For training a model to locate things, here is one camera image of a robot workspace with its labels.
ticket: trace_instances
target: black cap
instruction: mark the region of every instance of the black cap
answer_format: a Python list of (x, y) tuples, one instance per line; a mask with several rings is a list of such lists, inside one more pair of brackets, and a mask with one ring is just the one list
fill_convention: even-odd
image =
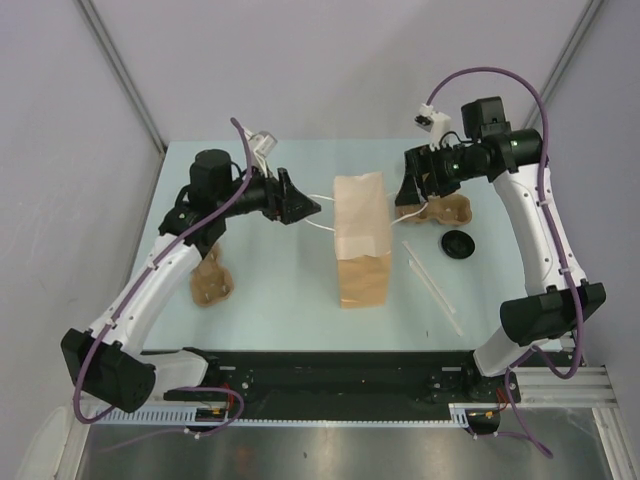
[(473, 238), (461, 230), (451, 230), (445, 233), (440, 244), (444, 253), (458, 260), (470, 257), (476, 249)]

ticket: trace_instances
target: table surface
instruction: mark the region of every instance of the table surface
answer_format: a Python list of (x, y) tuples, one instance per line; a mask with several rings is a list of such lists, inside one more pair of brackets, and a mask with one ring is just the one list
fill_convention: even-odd
[[(271, 169), (285, 167), (302, 192), (332, 195), (336, 175), (381, 171), (387, 192), (397, 191), (403, 152), (424, 140), (281, 141), (269, 157)], [(243, 165), (237, 142), (172, 142), (160, 174), (136, 258), (139, 268), (158, 225), (188, 183), (189, 166), (201, 150), (227, 150)], [(440, 249), (453, 227), (436, 222), (393, 227), (392, 272), (384, 306), (341, 309), (333, 235), (307, 223), (284, 226), (259, 213), (227, 221), (220, 239), (222, 264), (235, 283), (231, 297), (209, 308), (196, 306), (185, 281), (153, 326), (145, 349), (266, 351), (438, 351), (472, 350), (499, 327), (500, 304), (525, 295), (520, 253), (509, 217), (486, 179), (463, 184), (473, 219), (460, 227), (473, 237), (475, 253), (454, 260)], [(312, 220), (331, 226), (333, 206)], [(393, 209), (393, 196), (389, 197)], [(455, 306), (459, 336), (424, 284), (411, 270), (408, 241)], [(559, 342), (546, 345), (559, 349)]]

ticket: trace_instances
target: gray wall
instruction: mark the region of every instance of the gray wall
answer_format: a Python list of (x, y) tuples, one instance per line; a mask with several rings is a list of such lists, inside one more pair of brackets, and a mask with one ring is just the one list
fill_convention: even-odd
[(550, 105), (552, 181), (573, 251), (607, 302), (587, 323), (640, 449), (640, 3), (609, 2)]
[(160, 161), (71, 1), (0, 8), (0, 478), (72, 392), (60, 339), (128, 274)]
[[(414, 138), (418, 105), (455, 70), (511, 68), (541, 87), (588, 0), (95, 3), (164, 138), (235, 140), (231, 115), (280, 139)], [(531, 98), (494, 75), (437, 105), (498, 94), (521, 124)]]

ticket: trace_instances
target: brown paper bag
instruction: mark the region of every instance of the brown paper bag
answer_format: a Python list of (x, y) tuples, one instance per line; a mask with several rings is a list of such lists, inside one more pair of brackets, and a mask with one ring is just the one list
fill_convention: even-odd
[(382, 173), (336, 177), (333, 191), (340, 306), (383, 305), (391, 274), (391, 223)]
[(191, 297), (200, 307), (222, 302), (233, 292), (231, 273), (219, 262), (220, 247), (216, 243), (191, 275)]

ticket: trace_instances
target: white string handle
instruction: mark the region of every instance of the white string handle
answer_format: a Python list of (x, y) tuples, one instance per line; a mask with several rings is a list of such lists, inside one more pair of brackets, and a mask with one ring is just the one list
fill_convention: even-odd
[[(307, 197), (318, 198), (320, 200), (328, 200), (330, 202), (335, 202), (335, 200), (333, 198), (331, 198), (331, 197), (326, 197), (324, 195), (316, 195), (314, 193), (310, 193), (309, 195), (307, 195)], [(321, 228), (322, 230), (327, 230), (327, 231), (333, 232), (333, 233), (336, 232), (335, 228), (327, 227), (325, 225), (320, 225), (319, 223), (312, 222), (311, 220), (308, 220), (306, 218), (304, 218), (303, 220), (305, 222), (307, 222), (309, 225), (313, 225), (314, 227)]]
[[(390, 197), (392, 195), (395, 195), (395, 193), (391, 192), (391, 193), (387, 193), (387, 197)], [(311, 197), (311, 198), (318, 198), (320, 200), (328, 200), (330, 202), (335, 202), (334, 198), (331, 197), (327, 197), (325, 195), (316, 195), (315, 193), (310, 193), (309, 195), (307, 195), (307, 197)], [(427, 208), (427, 202), (425, 202), (425, 204), (422, 206), (422, 208), (420, 210), (418, 210), (417, 212), (413, 212), (413, 213), (408, 213), (407, 215), (403, 215), (400, 218), (396, 218), (393, 222), (391, 222), (391, 226), (393, 227), (394, 225), (396, 225), (397, 223), (402, 222), (403, 220), (406, 220), (407, 218), (411, 218), (411, 217), (415, 217), (417, 215), (420, 215), (422, 212), (424, 212), (424, 210)], [(322, 230), (328, 230), (329, 232), (334, 232), (336, 231), (335, 228), (331, 228), (331, 227), (327, 227), (325, 225), (320, 225), (318, 223), (312, 222), (311, 220), (307, 220), (306, 218), (303, 219), (305, 222), (307, 222), (309, 225), (313, 225), (314, 227), (317, 228), (321, 228)]]

